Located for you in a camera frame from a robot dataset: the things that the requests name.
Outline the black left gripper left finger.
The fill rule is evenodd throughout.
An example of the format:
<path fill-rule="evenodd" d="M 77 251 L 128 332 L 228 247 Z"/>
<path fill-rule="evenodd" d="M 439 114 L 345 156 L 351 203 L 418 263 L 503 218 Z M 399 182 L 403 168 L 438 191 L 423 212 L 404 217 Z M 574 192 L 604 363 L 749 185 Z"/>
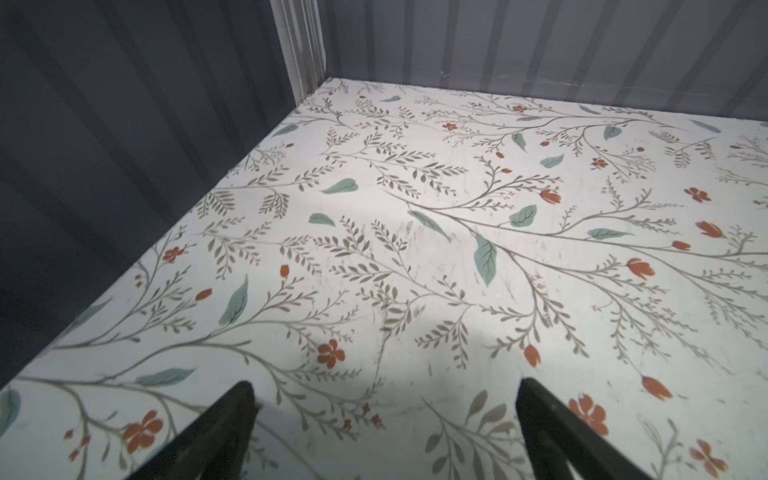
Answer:
<path fill-rule="evenodd" d="M 238 479 L 258 411 L 251 383 L 236 383 L 129 479 Z"/>

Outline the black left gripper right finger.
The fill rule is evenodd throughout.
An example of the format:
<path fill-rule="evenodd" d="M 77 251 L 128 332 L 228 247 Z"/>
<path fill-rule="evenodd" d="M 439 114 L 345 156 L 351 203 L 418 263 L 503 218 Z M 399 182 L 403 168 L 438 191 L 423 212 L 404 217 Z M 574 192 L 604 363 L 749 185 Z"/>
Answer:
<path fill-rule="evenodd" d="M 519 384 L 516 412 L 536 479 L 647 479 L 534 378 Z"/>

